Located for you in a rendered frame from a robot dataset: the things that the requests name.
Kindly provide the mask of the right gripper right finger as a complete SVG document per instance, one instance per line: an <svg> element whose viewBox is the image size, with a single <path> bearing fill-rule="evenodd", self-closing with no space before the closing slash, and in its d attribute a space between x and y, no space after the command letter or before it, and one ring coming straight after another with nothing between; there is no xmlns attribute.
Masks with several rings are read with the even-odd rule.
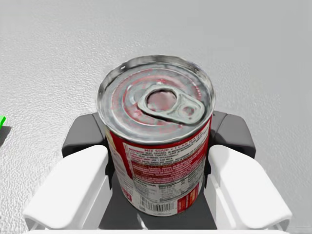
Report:
<svg viewBox="0 0 312 234"><path fill-rule="evenodd" d="M245 120L213 113L204 196L219 230L286 230L292 212L263 167Z"/></svg>

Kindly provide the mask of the red and white can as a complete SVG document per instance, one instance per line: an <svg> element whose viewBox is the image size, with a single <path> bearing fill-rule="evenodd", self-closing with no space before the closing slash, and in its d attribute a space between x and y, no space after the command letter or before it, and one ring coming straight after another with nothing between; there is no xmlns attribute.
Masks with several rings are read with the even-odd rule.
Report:
<svg viewBox="0 0 312 234"><path fill-rule="evenodd" d="M214 108L208 74L179 57L132 58L105 76L97 112L122 192L136 209L166 217L194 203Z"/></svg>

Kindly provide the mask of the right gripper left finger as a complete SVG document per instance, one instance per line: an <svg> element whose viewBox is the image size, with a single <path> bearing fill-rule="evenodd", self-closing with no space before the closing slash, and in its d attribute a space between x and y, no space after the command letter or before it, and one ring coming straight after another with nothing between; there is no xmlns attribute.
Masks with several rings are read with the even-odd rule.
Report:
<svg viewBox="0 0 312 234"><path fill-rule="evenodd" d="M96 230L112 198L112 157L97 113L77 117L63 158L23 211L29 230Z"/></svg>

